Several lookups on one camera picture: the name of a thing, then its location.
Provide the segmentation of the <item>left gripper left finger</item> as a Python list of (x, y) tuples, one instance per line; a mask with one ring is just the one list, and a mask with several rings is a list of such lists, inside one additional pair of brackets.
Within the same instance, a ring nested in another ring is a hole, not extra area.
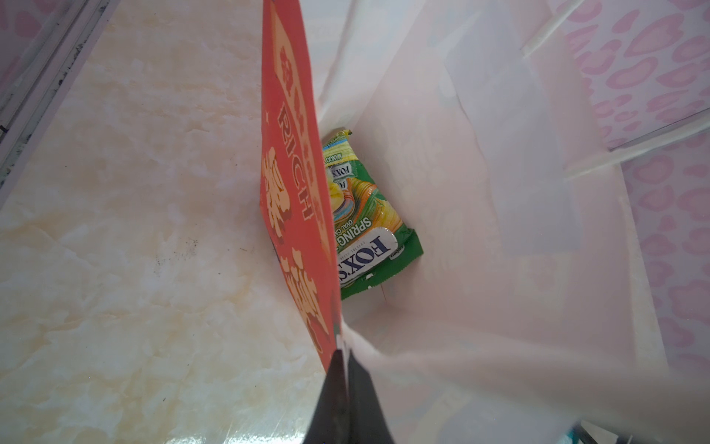
[(347, 371), (341, 350), (336, 350), (304, 436), (304, 444), (341, 444), (349, 442), (349, 398)]

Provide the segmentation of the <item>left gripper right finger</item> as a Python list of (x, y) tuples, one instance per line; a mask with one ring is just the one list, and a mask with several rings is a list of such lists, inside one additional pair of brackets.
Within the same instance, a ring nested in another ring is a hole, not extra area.
[(357, 361), (348, 361), (349, 443), (394, 444), (370, 373)]

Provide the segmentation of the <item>green Fox's candy packet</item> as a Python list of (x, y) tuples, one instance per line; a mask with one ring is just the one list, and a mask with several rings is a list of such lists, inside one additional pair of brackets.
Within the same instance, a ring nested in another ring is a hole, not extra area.
[(414, 229), (375, 184), (341, 129), (323, 146), (343, 300), (377, 287), (423, 255)]

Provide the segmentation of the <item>red white paper bag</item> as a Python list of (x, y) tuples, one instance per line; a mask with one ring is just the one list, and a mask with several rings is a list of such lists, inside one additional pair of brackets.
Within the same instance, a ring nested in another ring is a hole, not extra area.
[[(323, 366), (370, 373), (394, 443), (553, 443), (582, 420), (706, 443), (672, 374), (612, 159), (545, 1), (267, 1), (260, 204)], [(423, 255), (341, 298), (339, 129)]]

